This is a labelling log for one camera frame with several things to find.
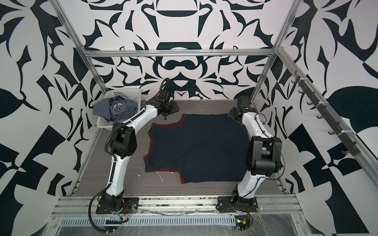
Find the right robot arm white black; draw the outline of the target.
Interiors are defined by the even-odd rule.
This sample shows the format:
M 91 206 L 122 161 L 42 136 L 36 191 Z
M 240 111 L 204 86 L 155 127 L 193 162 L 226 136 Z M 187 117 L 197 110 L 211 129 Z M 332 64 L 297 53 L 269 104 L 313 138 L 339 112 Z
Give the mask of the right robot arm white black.
M 282 142 L 266 130 L 257 109 L 247 96 L 240 96 L 237 107 L 232 108 L 227 116 L 244 126 L 250 137 L 246 154 L 247 171 L 231 198 L 233 207 L 241 210 L 242 207 L 257 205 L 255 194 L 265 180 L 276 180 L 272 176 L 281 168 Z

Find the navy tank top red trim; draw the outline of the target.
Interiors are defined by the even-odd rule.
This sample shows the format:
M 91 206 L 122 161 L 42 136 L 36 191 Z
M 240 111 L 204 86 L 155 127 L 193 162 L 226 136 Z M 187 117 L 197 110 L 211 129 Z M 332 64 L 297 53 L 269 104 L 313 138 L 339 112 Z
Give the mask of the navy tank top red trim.
M 176 123 L 153 123 L 148 135 L 146 172 L 177 172 L 185 184 L 240 182 L 247 171 L 247 130 L 225 114 L 183 114 Z

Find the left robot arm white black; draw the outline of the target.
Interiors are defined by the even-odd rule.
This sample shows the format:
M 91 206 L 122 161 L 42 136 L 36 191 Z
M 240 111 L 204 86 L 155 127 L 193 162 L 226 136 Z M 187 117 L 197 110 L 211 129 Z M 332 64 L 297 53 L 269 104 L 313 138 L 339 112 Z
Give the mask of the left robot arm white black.
M 177 113 L 179 108 L 174 101 L 174 93 L 165 89 L 146 102 L 145 108 L 122 123 L 113 125 L 105 143 L 105 152 L 112 157 L 108 183 L 99 193 L 99 207 L 103 213 L 121 212 L 124 193 L 124 179 L 127 165 L 137 149 L 136 135 L 150 120 L 162 115 L 166 118 Z

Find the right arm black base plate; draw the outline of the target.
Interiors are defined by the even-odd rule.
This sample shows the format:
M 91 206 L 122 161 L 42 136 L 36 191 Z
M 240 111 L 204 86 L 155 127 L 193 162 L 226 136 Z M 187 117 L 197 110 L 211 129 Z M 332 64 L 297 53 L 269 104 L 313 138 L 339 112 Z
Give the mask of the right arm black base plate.
M 258 211 L 258 203 L 256 198 L 252 199 L 235 199 L 235 197 L 218 197 L 216 210 L 221 213 L 230 212 L 252 212 Z

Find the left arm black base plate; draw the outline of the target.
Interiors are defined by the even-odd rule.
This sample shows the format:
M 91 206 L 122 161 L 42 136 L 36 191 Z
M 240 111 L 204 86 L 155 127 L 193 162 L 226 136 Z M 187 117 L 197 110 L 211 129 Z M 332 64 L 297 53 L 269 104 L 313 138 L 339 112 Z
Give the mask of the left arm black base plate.
M 112 214 L 113 212 L 117 212 L 119 214 L 129 214 L 133 213 L 138 209 L 139 198 L 122 198 L 121 200 L 117 200 L 115 202 L 115 206 L 107 205 L 104 200 L 100 199 L 97 209 L 95 211 L 96 214 Z

